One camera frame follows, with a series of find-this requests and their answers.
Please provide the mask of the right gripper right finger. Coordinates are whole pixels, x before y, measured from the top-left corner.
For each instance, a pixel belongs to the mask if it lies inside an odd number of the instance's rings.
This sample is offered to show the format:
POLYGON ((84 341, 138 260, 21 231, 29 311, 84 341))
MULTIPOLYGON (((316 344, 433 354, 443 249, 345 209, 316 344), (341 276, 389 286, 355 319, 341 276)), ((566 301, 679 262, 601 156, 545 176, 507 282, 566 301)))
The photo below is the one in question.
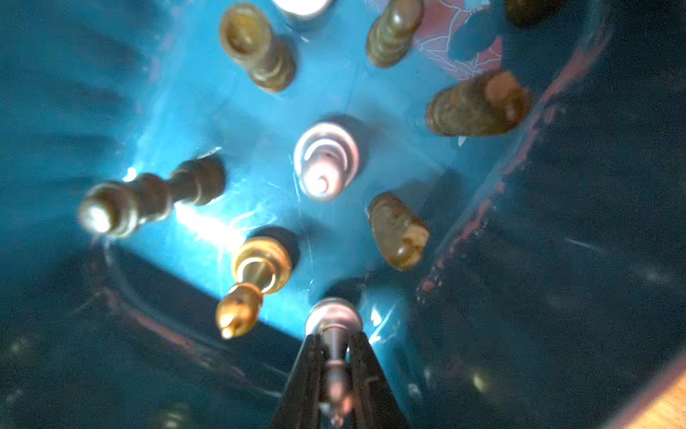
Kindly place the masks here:
POLYGON ((349 341, 355 428, 409 428, 364 332, 349 341))

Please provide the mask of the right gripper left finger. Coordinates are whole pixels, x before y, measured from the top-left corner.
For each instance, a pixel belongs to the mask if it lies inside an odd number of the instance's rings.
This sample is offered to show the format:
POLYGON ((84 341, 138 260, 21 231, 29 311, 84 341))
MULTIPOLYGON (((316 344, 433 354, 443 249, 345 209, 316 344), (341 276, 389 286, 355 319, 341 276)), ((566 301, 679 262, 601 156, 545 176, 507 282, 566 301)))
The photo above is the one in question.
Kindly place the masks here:
POLYGON ((270 428, 318 429, 321 425, 320 390, 323 373, 320 337, 305 337, 270 428))

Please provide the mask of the silver chess piece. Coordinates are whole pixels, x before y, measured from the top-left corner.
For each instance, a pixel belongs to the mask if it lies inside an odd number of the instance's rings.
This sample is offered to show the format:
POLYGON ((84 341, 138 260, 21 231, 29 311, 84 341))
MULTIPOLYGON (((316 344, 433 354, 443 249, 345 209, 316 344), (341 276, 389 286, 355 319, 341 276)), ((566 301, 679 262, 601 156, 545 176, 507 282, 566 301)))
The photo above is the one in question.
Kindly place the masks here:
POLYGON ((298 140, 294 171, 307 198, 328 202, 357 176, 360 153, 353 136, 337 123, 316 123, 298 140))
POLYGON ((319 408, 334 428, 343 427, 354 408, 347 355, 352 335, 362 330, 357 309, 341 298, 319 301, 305 324, 305 333, 314 334, 323 350, 319 408))
POLYGON ((285 15, 300 21, 311 21, 330 8, 333 0, 273 0, 285 15))

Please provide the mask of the gold chess piece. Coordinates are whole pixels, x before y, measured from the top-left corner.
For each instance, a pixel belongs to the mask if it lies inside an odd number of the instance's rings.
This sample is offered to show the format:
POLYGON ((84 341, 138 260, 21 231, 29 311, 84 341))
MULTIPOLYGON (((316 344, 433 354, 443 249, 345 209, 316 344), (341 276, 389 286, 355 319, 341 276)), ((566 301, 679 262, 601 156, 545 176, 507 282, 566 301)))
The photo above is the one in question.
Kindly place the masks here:
POLYGON ((264 298, 283 289, 292 270, 289 252, 280 241, 267 236, 245 241, 232 257, 235 284, 216 308, 221 337, 230 340, 250 332, 259 320, 264 298))

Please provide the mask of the dark chess piece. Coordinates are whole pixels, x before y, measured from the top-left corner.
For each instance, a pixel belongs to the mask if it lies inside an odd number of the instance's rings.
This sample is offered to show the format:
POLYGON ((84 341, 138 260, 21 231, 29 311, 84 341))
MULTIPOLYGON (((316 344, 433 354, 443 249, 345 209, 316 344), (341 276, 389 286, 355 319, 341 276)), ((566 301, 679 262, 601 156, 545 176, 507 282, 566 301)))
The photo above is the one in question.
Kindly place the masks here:
POLYGON ((169 178, 143 173, 131 182, 102 182, 86 194, 77 218, 95 236, 123 239, 148 223, 162 222, 177 203, 202 207, 224 193, 223 163, 212 157, 185 161, 169 178))
POLYGON ((518 28, 527 28, 556 14, 565 0, 505 0, 507 18, 518 28))
POLYGON ((427 105, 429 129, 443 137, 488 137, 519 126, 532 93, 507 70, 490 71, 444 89, 427 105))
POLYGON ((389 1, 366 39, 366 55, 382 69, 400 62, 409 51, 424 14, 423 0, 389 1))
POLYGON ((377 248, 391 267, 405 272, 421 261, 431 233, 399 198, 390 192, 375 197, 368 220, 377 248))
POLYGON ((296 72, 293 55, 255 5, 230 6, 221 18, 219 39, 227 55, 246 70, 260 89, 281 92, 293 82, 296 72))

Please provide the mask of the teal plastic storage box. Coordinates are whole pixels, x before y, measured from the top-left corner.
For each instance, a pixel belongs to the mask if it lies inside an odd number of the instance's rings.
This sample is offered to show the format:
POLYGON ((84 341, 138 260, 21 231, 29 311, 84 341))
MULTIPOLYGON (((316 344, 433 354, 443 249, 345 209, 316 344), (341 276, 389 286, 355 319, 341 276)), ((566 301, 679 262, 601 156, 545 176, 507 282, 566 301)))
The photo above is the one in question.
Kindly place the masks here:
POLYGON ((566 1, 518 28, 501 1, 428 1, 413 46, 375 67, 382 1, 314 21, 257 7, 296 64, 281 92, 224 51, 227 1, 1 5, 1 425, 266 428, 312 307, 352 303, 414 428, 630 423, 685 371, 685 5, 566 1), (505 134, 443 137, 436 94, 507 70, 532 109, 505 134), (337 123, 357 176, 328 202, 294 171, 337 123), (212 157, 224 193, 113 239, 90 189, 212 157), (368 207, 427 226, 400 272, 368 207), (225 340, 232 257, 267 236, 283 289, 225 340))

